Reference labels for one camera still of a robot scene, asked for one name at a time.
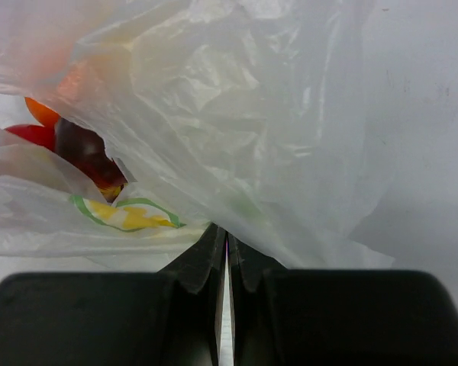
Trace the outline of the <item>dark brown fake fruit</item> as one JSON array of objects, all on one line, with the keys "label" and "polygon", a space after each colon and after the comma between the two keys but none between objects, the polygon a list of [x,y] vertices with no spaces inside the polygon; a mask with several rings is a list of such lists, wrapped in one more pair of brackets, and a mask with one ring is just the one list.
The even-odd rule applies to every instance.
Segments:
[{"label": "dark brown fake fruit", "polygon": [[54,152],[90,178],[107,202],[113,202],[127,179],[107,157],[104,140],[94,131],[64,118],[58,120],[54,133]]}]

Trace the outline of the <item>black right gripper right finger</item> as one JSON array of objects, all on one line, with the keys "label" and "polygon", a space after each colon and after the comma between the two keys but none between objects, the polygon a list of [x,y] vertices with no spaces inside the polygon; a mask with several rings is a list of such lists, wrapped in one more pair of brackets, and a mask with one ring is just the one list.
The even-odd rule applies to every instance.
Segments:
[{"label": "black right gripper right finger", "polygon": [[227,239],[237,365],[458,365],[458,311],[431,274],[291,270]]}]

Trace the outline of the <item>translucent white plastic bag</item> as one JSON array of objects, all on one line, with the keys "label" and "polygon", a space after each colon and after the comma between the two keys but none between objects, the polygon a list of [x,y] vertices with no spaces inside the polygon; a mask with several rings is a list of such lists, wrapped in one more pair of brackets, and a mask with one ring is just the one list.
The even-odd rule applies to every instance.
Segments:
[{"label": "translucent white plastic bag", "polygon": [[96,131],[165,207],[293,268],[387,268],[350,238],[389,171],[366,132],[372,1],[0,1],[0,93]]}]

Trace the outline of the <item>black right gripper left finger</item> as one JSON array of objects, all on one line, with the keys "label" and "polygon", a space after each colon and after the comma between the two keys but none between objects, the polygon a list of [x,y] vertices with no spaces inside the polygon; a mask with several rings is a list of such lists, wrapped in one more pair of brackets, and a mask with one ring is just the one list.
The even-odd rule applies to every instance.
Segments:
[{"label": "black right gripper left finger", "polygon": [[226,232],[155,273],[31,272],[0,283],[0,365],[216,365]]}]

